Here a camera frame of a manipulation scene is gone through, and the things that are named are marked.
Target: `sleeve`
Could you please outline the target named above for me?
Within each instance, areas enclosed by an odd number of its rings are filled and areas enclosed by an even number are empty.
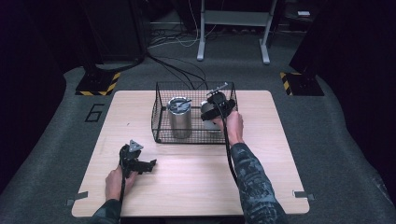
[[[248,146],[243,143],[233,145],[231,156],[246,223],[288,223],[270,180]]]
[[[111,199],[105,202],[91,217],[90,224],[118,224],[121,214],[121,203]]]

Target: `metal stand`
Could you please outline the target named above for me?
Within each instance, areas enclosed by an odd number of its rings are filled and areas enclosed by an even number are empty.
[[[205,10],[205,0],[201,2],[201,38],[198,47],[197,60],[202,61],[205,53],[205,25],[222,24],[222,25],[244,25],[244,26],[262,26],[265,27],[263,38],[260,39],[260,48],[262,50],[262,61],[264,64],[270,63],[266,42],[271,28],[271,22],[274,17],[276,0],[273,0],[269,12],[238,12],[238,11],[214,11]]]

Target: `stainless steel cup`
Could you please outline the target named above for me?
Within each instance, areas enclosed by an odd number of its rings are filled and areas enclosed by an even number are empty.
[[[191,100],[187,97],[173,97],[167,105],[172,134],[175,138],[191,135]]]

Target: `wire basket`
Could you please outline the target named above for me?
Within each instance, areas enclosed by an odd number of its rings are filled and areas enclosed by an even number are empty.
[[[235,100],[237,109],[234,84],[227,82],[227,86],[219,90],[225,94],[227,100]],[[201,102],[207,100],[207,94],[217,87],[223,86],[224,82],[157,82],[156,98],[151,115],[151,130],[154,141],[157,143],[171,144],[225,144],[224,134],[220,130],[207,129],[201,119]],[[191,128],[173,129],[168,113],[168,102],[175,97],[190,99],[191,102]],[[189,132],[187,137],[176,138],[175,132]]]

